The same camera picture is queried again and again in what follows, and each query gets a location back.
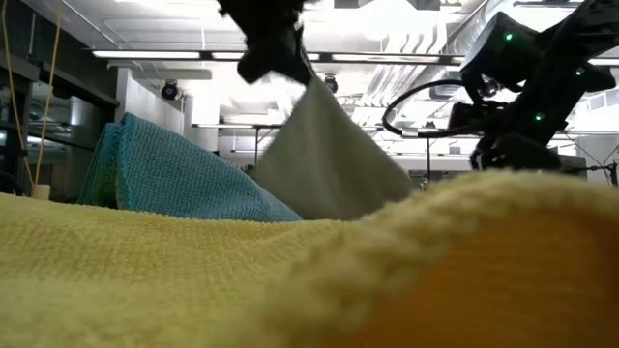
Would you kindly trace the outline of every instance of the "black cable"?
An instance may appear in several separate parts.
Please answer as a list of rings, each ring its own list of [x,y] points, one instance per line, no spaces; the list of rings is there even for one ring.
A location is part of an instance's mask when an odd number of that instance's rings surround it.
[[[446,79],[446,80],[440,80],[440,81],[432,81],[429,83],[425,83],[421,86],[415,87],[411,90],[408,90],[406,92],[404,92],[401,96],[397,97],[392,103],[390,103],[387,106],[387,109],[385,110],[385,113],[383,114],[383,127],[385,128],[385,130],[392,132],[393,134],[397,134],[399,136],[403,135],[403,131],[400,129],[395,128],[394,126],[392,126],[392,124],[389,123],[389,121],[387,120],[387,118],[389,117],[389,114],[391,114],[391,112],[398,106],[400,105],[402,102],[404,102],[406,99],[408,99],[409,97],[411,97],[412,95],[419,93],[427,88],[432,88],[432,87],[436,87],[436,86],[445,86],[445,85],[450,85],[450,86],[461,86],[464,87],[464,83],[460,80],[456,80],[456,79]],[[450,132],[448,131],[433,131],[432,134],[438,135],[440,133],[447,133]],[[424,136],[424,137],[446,137],[449,135],[443,135],[443,136]]]
[[[608,160],[610,160],[610,157],[612,156],[612,154],[615,153],[615,151],[617,151],[617,149],[619,149],[619,145],[615,146],[612,151],[610,152],[610,154],[608,154],[608,156],[606,156],[606,158],[604,159],[604,166],[606,166],[606,163],[608,162]]]
[[[593,160],[595,163],[597,163],[600,167],[604,168],[605,167],[605,162],[604,164],[602,164],[599,160],[597,160],[596,158],[594,158],[593,156],[591,156],[591,154],[589,154],[587,152],[587,150],[583,149],[582,146],[578,145],[577,142],[575,142],[575,140],[573,140],[569,135],[565,134],[565,137],[567,137],[568,139],[570,139],[574,145],[580,149],[580,151],[582,151],[585,155],[587,155],[588,157],[591,158],[591,160]],[[606,177],[606,181],[610,184],[610,178],[608,177],[608,173],[606,173],[606,171],[604,171],[604,176]]]

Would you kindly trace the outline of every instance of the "fluorescent light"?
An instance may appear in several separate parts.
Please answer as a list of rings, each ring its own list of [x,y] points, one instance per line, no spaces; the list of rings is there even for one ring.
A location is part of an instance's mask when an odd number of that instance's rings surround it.
[[[232,154],[255,154],[255,150],[230,150]],[[258,154],[262,154],[264,151],[258,150]]]
[[[619,67],[619,59],[616,58],[594,58],[590,60],[589,63],[595,66]]]
[[[213,52],[215,59],[239,60],[243,57],[244,52]]]
[[[215,59],[226,59],[226,60],[239,60],[243,57],[245,52],[213,52],[213,58]],[[318,53],[309,53],[308,59],[312,62],[320,60],[320,54]]]
[[[96,50],[93,54],[105,59],[200,59],[200,52],[195,51]]]
[[[261,128],[261,129],[279,129],[281,128],[281,124],[279,125],[242,125],[242,124],[192,124],[192,127],[194,128],[203,128],[203,129],[220,129],[220,130],[224,130],[224,129],[245,129],[245,130],[250,130],[250,129],[256,129],[256,128]],[[363,126],[361,127],[362,130],[364,131],[383,131],[382,127],[366,127]]]
[[[320,54],[318,53],[308,53],[308,59],[310,59],[312,62],[317,62],[320,60]]]
[[[396,54],[334,54],[334,61],[369,63],[438,63],[438,57]]]
[[[193,124],[192,127],[195,128],[206,128],[206,129],[252,129],[253,125],[209,125],[209,124]]]

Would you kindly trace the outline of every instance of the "security camera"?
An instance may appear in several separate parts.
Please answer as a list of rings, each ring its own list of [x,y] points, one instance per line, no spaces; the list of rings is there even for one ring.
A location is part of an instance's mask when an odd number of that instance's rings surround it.
[[[336,77],[333,75],[325,76],[325,85],[331,90],[332,93],[336,93],[338,91],[338,82],[336,81]]]
[[[183,90],[178,87],[178,81],[167,80],[162,88],[162,98],[167,101],[178,101],[183,98]]]

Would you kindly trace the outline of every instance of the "cable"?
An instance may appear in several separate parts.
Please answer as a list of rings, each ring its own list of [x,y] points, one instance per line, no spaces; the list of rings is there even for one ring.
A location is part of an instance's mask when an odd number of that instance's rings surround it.
[[[606,156],[606,158],[604,159],[604,166],[606,166],[606,163],[608,162],[608,160],[610,160],[610,157],[612,156],[612,154],[615,153],[615,151],[617,151],[617,149],[619,149],[619,145],[615,146],[614,149],[612,149],[612,151],[610,152],[610,154]]]
[[[394,126],[392,126],[389,121],[387,120],[387,118],[389,117],[389,114],[391,114],[391,112],[402,102],[404,102],[406,99],[408,99],[409,97],[411,97],[412,95],[419,93],[427,88],[432,88],[432,87],[436,87],[436,86],[445,86],[445,85],[450,85],[450,86],[461,86],[464,87],[464,83],[460,80],[456,80],[456,79],[446,79],[446,80],[440,80],[440,81],[433,81],[433,82],[429,82],[429,83],[425,83],[421,86],[415,87],[409,91],[404,92],[401,96],[399,96],[397,99],[395,99],[392,103],[390,103],[387,106],[387,109],[385,110],[385,113],[383,114],[383,118],[382,118],[382,122],[383,122],[383,127],[385,128],[385,130],[392,132],[393,134],[397,134],[402,136],[403,135],[403,130],[397,129]],[[443,136],[436,136],[436,135],[440,135],[443,133],[451,133],[453,131],[456,130],[446,130],[446,131],[433,131],[432,134],[434,134],[435,136],[424,136],[424,137],[445,137],[445,136],[449,136],[449,135],[443,135]]]
[[[11,68],[11,50],[9,47],[9,33],[7,31],[7,3],[9,0],[4,0],[2,4],[2,32],[4,34],[4,52],[6,54],[7,59],[7,70],[9,74],[9,90],[11,94],[11,103],[13,104],[13,114],[15,116],[15,125],[17,126],[17,138],[19,139],[19,150],[22,151],[22,154],[26,154],[26,143],[23,141],[23,136],[21,134],[21,121],[19,120],[19,113],[17,112],[17,101],[15,99],[15,85],[13,83],[13,71]],[[28,174],[28,180],[30,181],[30,185],[34,189],[34,181],[32,180],[32,172],[30,171],[30,165],[28,164],[28,156],[21,155],[23,158],[26,173]]]
[[[51,56],[51,70],[49,72],[49,91],[47,91],[47,102],[45,104],[45,113],[43,118],[43,129],[41,130],[41,146],[39,146],[39,158],[37,159],[37,171],[35,173],[35,188],[39,183],[39,174],[41,173],[41,163],[43,162],[43,151],[45,142],[45,130],[47,129],[47,117],[51,105],[51,96],[54,89],[54,75],[56,73],[56,58],[58,56],[58,43],[60,42],[60,24],[62,20],[63,1],[58,0],[58,15],[56,17],[56,39]]]
[[[597,160],[596,158],[594,158],[593,156],[591,156],[591,154],[589,154],[587,152],[587,150],[583,149],[582,146],[580,146],[577,142],[575,142],[575,140],[573,140],[569,135],[565,134],[565,137],[567,137],[568,139],[570,139],[574,145],[580,149],[580,151],[582,151],[583,153],[585,153],[585,155],[587,155],[588,157],[591,158],[591,160],[593,160],[597,165],[599,165],[601,168],[604,168],[605,165],[603,165],[599,160]],[[608,173],[606,173],[606,171],[604,170],[604,175],[606,176],[606,181],[610,184],[610,178],[608,178]]]

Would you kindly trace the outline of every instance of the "knitted fabric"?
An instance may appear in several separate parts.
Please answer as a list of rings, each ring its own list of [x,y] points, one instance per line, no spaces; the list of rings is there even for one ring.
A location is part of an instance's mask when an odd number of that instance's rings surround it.
[[[477,173],[359,221],[0,195],[0,346],[616,347],[619,193]]]
[[[132,114],[105,127],[79,203],[179,218],[300,219],[239,169]]]

